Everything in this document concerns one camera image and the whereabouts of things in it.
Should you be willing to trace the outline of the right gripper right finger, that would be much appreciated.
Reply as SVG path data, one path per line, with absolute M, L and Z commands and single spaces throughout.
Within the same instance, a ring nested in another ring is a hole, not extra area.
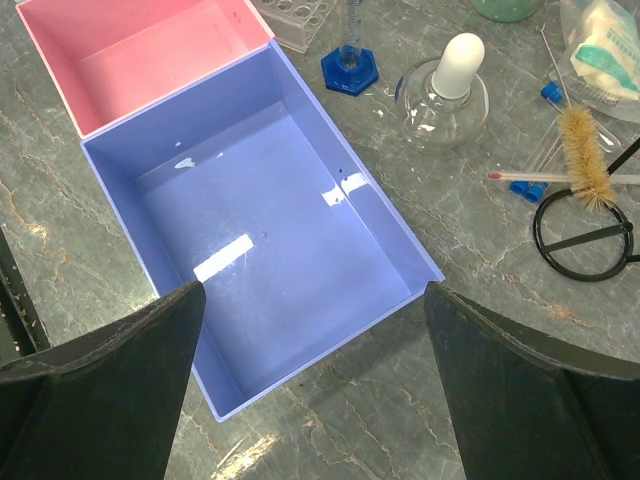
M 639 366 L 559 340 L 439 283 L 424 295 L 469 479 L 636 479 Z

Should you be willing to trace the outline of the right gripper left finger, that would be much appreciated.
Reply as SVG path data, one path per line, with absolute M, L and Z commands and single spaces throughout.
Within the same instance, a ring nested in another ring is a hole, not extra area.
M 2 478 L 163 478 L 205 306 L 191 281 L 2 366 Z

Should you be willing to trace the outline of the black wire ring stand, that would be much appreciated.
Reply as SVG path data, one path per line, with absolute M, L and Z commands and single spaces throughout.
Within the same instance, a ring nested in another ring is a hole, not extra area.
M 540 206 L 537 208 L 533 218 L 532 233 L 534 244 L 542 259 L 553 270 L 571 280 L 584 283 L 595 283 L 611 279 L 620 274 L 627 265 L 639 262 L 639 254 L 634 252 L 635 225 L 629 220 L 627 215 L 616 203 L 604 206 L 604 209 L 616 220 L 615 224 L 583 233 L 565 240 L 560 240 L 555 243 L 547 244 L 542 237 L 543 217 L 547 209 L 551 205 L 570 196 L 573 196 L 573 193 L 570 189 L 562 189 L 550 194 L 540 203 Z M 570 270 L 565 265 L 561 264 L 553 256 L 553 253 L 561 250 L 593 243 L 611 237 L 620 237 L 623 241 L 623 247 L 620 253 L 620 257 L 616 260 L 616 263 L 605 272 L 597 274 L 583 274 L 575 272 L 573 270 Z

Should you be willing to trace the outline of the test tube brush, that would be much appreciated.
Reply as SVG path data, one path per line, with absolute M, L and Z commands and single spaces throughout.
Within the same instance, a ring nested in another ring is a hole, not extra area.
M 545 48 L 551 59 L 553 68 L 557 74 L 561 89 L 566 100 L 566 104 L 580 106 L 579 104 L 573 102 L 568 94 L 568 89 L 566 88 L 561 69 L 559 68 L 559 65 L 545 34 L 545 24 L 540 25 L 537 30 L 542 37 Z M 563 150 L 567 163 L 568 174 L 587 178 L 594 178 L 605 174 L 609 175 L 607 173 L 604 152 L 599 146 L 596 146 L 593 150 L 588 149 L 586 153 L 578 155 L 571 155 L 567 153 L 564 147 Z M 612 185 L 608 185 L 602 188 L 597 186 L 579 186 L 570 183 L 570 189 L 574 196 L 578 200 L 580 200 L 590 211 L 604 208 L 604 206 L 606 205 L 615 203 L 616 200 L 616 195 Z

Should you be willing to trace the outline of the glass alcohol lamp white cap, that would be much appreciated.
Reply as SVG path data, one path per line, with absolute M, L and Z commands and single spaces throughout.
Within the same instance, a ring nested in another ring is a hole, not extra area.
M 401 136 L 423 152 L 449 150 L 476 137 L 489 116 L 487 87 L 478 74 L 485 45 L 461 33 L 441 56 L 410 67 L 399 79 L 394 101 Z

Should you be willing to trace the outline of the blue base graduated cylinder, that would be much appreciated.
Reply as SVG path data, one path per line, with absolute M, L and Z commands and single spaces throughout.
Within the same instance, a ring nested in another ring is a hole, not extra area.
M 362 47 L 364 2 L 346 0 L 340 11 L 340 46 L 321 60 L 328 90 L 358 96 L 378 81 L 379 74 L 371 50 Z

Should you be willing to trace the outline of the large purple bin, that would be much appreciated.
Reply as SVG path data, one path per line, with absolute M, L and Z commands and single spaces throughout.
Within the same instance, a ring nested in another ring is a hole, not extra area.
M 204 286 L 218 421 L 443 279 L 275 42 L 82 148 L 154 291 Z

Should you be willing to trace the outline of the blue capped test tube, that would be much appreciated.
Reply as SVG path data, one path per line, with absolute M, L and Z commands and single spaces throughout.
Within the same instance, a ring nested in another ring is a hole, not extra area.
M 558 130 L 567 153 L 583 154 L 596 146 L 605 153 L 617 153 L 621 150 L 620 141 L 596 121 L 587 108 L 569 104 L 564 109 L 561 108 L 565 97 L 558 83 L 547 83 L 541 90 L 541 96 L 560 112 Z

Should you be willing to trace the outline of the pink bin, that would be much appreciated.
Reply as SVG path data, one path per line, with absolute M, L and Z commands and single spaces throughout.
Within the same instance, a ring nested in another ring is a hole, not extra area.
M 250 1 L 23 1 L 16 6 L 81 138 L 266 46 Z

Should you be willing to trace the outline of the plastic bag of cotton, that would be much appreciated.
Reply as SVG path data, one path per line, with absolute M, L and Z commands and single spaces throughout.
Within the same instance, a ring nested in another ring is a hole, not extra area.
M 565 52 L 558 61 L 572 98 L 618 120 L 639 122 L 639 32 L 615 1 L 562 1 Z

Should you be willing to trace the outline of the beige green floral mug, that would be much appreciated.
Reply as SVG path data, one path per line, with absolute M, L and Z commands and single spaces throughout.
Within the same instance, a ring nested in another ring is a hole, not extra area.
M 522 21 L 545 3 L 544 0 L 470 0 L 471 6 L 483 17 L 500 23 Z

